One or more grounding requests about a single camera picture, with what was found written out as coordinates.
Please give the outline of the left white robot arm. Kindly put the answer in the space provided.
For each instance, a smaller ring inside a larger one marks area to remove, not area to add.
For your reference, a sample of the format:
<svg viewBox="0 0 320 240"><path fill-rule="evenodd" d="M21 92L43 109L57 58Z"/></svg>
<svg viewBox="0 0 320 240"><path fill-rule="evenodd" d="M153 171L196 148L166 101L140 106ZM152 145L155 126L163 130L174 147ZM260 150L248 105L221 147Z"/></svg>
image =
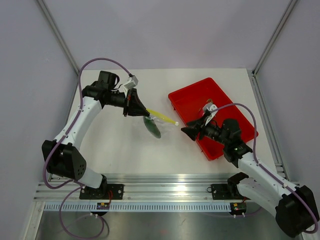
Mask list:
<svg viewBox="0 0 320 240"><path fill-rule="evenodd" d="M80 91L80 104L71 119L54 140L45 140L42 153L44 173L68 178L81 185L92 198L103 199L108 194L105 175L87 166L80 153L85 134L104 106L123 109L125 117L148 117L150 113L139 99L138 79L130 74L123 91L116 88L119 77L115 73L101 71L98 79Z"/></svg>

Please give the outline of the green cucumber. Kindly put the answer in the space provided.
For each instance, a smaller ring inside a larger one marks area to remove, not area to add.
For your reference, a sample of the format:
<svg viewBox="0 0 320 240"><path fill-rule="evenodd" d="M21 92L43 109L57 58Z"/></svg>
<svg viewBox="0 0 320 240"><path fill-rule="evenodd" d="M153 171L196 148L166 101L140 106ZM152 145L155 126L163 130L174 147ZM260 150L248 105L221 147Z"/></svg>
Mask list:
<svg viewBox="0 0 320 240"><path fill-rule="evenodd" d="M157 139L161 138L161 132L158 129L155 121L153 119L151 119L150 117L143 117L143 123L146 127L146 129Z"/></svg>

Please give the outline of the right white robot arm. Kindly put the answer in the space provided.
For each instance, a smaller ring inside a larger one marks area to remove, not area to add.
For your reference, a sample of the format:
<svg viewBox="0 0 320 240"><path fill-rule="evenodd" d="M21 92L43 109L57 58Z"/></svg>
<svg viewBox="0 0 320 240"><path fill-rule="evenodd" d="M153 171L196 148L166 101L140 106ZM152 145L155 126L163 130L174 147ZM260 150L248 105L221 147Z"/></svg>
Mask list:
<svg viewBox="0 0 320 240"><path fill-rule="evenodd" d="M258 160L255 150L242 140L237 120L227 118L217 126L208 123L204 115L188 122L181 131L193 141L209 138L224 146L225 159L240 170L228 179L226 190L230 197L242 196L257 203L291 238L318 231L320 216L312 190L288 181Z"/></svg>

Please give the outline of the clear zip top bag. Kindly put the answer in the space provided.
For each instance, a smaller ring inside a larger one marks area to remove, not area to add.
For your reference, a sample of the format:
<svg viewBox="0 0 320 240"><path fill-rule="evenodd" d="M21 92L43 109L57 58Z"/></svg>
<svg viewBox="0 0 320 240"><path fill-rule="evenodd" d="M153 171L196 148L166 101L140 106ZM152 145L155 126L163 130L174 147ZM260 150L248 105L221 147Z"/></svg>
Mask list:
<svg viewBox="0 0 320 240"><path fill-rule="evenodd" d="M173 130L174 128L177 128L180 126L178 121L170 118L169 116L167 116L165 114L162 114L162 113L155 111L155 110L152 110L150 108L147 108L147 110L150 113L149 117L154 120L155 124L157 125L158 129L160 130L161 138L163 137L164 134L166 134L169 131ZM145 124L143 121L143 116L139 116L137 118L137 120L134 120L133 126L138 131L139 134L148 133L150 136L154 137L145 127Z"/></svg>

